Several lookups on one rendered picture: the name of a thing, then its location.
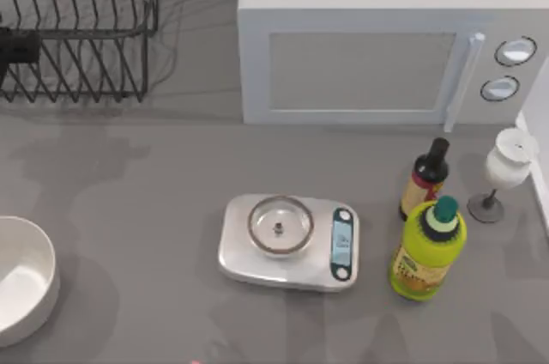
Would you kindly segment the silver kitchen scale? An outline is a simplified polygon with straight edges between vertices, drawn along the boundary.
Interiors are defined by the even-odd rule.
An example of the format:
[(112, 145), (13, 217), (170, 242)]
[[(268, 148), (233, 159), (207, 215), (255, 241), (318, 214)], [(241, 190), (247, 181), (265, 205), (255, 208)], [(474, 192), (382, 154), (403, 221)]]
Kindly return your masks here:
[(218, 262), (231, 278), (341, 292), (359, 272), (359, 216), (334, 200), (244, 194), (225, 209)]

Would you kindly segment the dark glass bottle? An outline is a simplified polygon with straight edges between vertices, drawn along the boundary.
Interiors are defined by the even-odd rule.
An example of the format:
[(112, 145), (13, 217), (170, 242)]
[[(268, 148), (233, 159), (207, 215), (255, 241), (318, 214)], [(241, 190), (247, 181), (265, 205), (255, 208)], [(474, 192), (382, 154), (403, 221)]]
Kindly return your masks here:
[(449, 165), (446, 161), (448, 149), (449, 141), (437, 137), (432, 141), (430, 149), (416, 158), (399, 204), (403, 221), (418, 205), (437, 197), (449, 175)]

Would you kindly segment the yellow-green bottle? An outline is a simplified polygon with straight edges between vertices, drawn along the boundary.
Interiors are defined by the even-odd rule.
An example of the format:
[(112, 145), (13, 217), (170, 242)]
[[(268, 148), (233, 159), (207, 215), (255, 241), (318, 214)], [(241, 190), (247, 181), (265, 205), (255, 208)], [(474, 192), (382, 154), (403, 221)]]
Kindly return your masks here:
[(431, 299), (467, 238), (467, 225), (455, 198), (442, 196), (418, 205), (408, 214), (401, 242), (391, 259), (391, 287), (409, 300)]

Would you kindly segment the white goblet with dark stem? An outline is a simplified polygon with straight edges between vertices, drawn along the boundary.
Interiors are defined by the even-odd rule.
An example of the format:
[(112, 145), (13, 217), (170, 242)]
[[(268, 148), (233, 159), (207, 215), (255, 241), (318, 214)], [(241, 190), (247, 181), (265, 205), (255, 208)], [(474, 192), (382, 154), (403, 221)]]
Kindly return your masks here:
[(501, 130), (486, 157), (486, 179), (490, 191), (468, 200), (469, 214), (485, 224), (501, 221), (504, 218), (504, 206), (497, 193), (522, 184), (530, 174), (538, 153), (537, 141), (525, 130), (517, 127)]

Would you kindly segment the small microwave knob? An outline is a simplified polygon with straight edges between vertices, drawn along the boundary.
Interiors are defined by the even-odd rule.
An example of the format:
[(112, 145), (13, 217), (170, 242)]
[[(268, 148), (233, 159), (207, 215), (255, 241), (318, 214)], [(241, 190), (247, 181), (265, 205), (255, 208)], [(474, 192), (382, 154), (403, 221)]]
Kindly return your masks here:
[(480, 89), (481, 97), (489, 102), (501, 102), (512, 98), (520, 89), (519, 81), (513, 76), (503, 76), (487, 81)]

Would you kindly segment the large microwave knob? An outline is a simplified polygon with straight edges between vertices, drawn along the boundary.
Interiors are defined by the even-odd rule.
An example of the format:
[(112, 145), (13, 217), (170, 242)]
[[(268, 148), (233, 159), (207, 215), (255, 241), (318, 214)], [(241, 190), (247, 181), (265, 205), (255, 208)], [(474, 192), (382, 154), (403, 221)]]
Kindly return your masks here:
[(496, 52), (496, 61), (505, 67), (525, 64), (537, 52), (537, 44), (529, 37), (522, 36), (502, 42)]

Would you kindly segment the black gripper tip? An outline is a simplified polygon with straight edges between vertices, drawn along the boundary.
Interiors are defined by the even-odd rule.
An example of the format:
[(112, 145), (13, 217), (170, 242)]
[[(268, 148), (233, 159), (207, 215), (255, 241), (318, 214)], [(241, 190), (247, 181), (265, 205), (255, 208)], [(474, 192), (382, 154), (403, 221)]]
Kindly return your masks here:
[(0, 87), (11, 64), (37, 63), (40, 47), (38, 32), (0, 27)]

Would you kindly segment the white bowl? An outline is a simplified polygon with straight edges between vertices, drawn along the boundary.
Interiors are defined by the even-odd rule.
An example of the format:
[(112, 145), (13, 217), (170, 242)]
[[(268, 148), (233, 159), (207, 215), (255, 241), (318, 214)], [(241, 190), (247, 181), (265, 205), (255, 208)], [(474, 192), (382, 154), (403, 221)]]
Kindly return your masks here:
[(0, 215), (0, 349), (46, 323), (59, 289), (57, 254), (48, 234), (25, 218)]

